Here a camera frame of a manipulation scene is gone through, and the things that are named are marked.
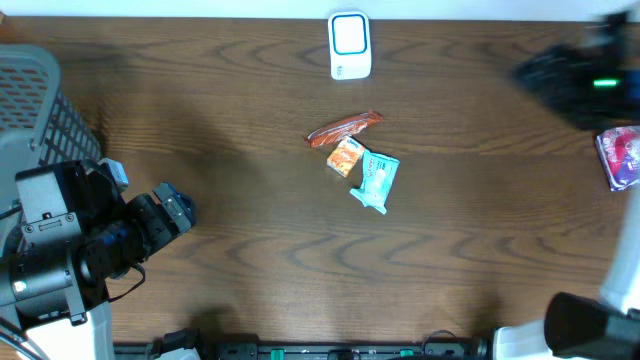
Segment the pink purple snack bag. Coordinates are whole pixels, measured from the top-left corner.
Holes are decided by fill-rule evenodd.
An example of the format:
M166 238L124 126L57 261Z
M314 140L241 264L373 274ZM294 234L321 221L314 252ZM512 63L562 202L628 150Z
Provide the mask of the pink purple snack bag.
M624 191L639 183L639 127L611 128L596 137L609 188Z

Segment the orange Kleenex tissue pack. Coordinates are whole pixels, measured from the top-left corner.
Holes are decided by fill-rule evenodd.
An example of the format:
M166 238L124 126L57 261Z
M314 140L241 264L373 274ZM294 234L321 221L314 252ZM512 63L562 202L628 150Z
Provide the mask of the orange Kleenex tissue pack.
M362 158L366 147L347 136L328 156L326 164L343 177L347 177L356 163Z

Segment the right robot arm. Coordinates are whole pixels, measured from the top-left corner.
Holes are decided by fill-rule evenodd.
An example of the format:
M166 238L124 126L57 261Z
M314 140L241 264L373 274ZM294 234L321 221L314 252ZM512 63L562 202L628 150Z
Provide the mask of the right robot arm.
M627 190L616 255L596 300L559 292L543 319L461 342L464 359L636 359L639 356L639 70L637 7L603 16L576 44L515 68L517 83L576 128L596 132L609 186Z

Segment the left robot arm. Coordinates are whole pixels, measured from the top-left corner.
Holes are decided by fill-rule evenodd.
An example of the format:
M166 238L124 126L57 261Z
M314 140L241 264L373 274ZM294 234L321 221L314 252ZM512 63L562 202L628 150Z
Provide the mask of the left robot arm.
M122 165L67 161L18 173L22 213L1 257L1 340L23 359L152 359L114 344L106 281L142 272L196 224L193 200L162 182L125 201Z

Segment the grey plastic basket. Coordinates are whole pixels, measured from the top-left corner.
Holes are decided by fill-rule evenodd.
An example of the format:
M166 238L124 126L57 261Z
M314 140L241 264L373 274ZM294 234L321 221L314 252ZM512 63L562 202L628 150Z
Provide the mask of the grey plastic basket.
M1 210L18 202L15 175L54 163L100 160L101 146L61 88L46 50L1 47Z

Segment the orange snack bar wrapper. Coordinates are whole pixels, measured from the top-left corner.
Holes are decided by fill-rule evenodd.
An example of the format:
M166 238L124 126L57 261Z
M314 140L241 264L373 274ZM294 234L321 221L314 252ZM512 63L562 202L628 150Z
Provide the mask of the orange snack bar wrapper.
M364 129L383 121L384 116L381 113L368 110L365 113L350 116L321 127L310 133L305 138L305 141L312 148L322 147L340 142L345 137L359 134Z

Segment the green wet wipes packet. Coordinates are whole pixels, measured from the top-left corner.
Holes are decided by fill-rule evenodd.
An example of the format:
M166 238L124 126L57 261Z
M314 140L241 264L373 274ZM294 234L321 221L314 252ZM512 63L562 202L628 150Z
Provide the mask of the green wet wipes packet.
M387 213L386 200L391 191L400 161L396 158L366 150L363 155L363 175L359 188L350 194L364 207L372 207L381 214Z

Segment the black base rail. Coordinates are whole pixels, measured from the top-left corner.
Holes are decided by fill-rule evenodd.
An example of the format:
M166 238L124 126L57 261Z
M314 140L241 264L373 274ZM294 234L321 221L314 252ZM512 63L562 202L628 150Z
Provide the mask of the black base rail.
M169 333L148 343L114 345L117 359L207 360L386 360L493 358L489 338L436 331L417 342L276 342L256 336L209 339L195 329Z

